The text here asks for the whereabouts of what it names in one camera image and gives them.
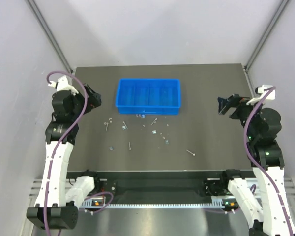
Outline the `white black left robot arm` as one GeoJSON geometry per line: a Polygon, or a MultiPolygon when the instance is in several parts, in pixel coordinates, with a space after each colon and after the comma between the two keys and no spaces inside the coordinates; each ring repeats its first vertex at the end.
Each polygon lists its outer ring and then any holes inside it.
{"type": "Polygon", "coordinates": [[[45,131],[45,167],[35,204],[26,214],[27,219],[47,235],[51,235],[52,230],[73,229],[80,206],[95,191],[95,176],[86,174],[77,177],[71,188],[66,189],[78,122],[84,114],[101,105],[100,94],[87,84],[81,84],[79,92],[72,85],[73,80],[77,78],[62,72],[56,81],[47,81],[56,91],[52,95],[51,121],[45,131]]]}

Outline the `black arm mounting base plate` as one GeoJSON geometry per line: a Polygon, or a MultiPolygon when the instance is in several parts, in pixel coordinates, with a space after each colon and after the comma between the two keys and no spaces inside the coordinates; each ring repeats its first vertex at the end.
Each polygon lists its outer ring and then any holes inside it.
{"type": "Polygon", "coordinates": [[[94,178],[96,190],[108,190],[115,184],[114,195],[125,192],[194,192],[200,196],[227,195],[231,176],[250,178],[251,171],[82,171],[68,172],[68,179],[94,178]]]}

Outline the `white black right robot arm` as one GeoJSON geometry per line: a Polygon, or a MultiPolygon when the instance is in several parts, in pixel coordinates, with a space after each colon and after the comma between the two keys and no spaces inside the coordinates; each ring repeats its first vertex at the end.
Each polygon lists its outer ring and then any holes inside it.
{"type": "Polygon", "coordinates": [[[267,100],[276,97],[275,87],[256,87],[258,97],[233,94],[219,97],[218,113],[224,115],[230,108],[230,119],[239,120],[244,128],[243,144],[256,177],[261,200],[248,187],[240,170],[225,170],[221,175],[223,188],[234,196],[245,216],[251,236],[295,236],[295,226],[287,201],[282,150],[276,141],[282,129],[281,115],[272,108],[264,108],[267,100]]]}

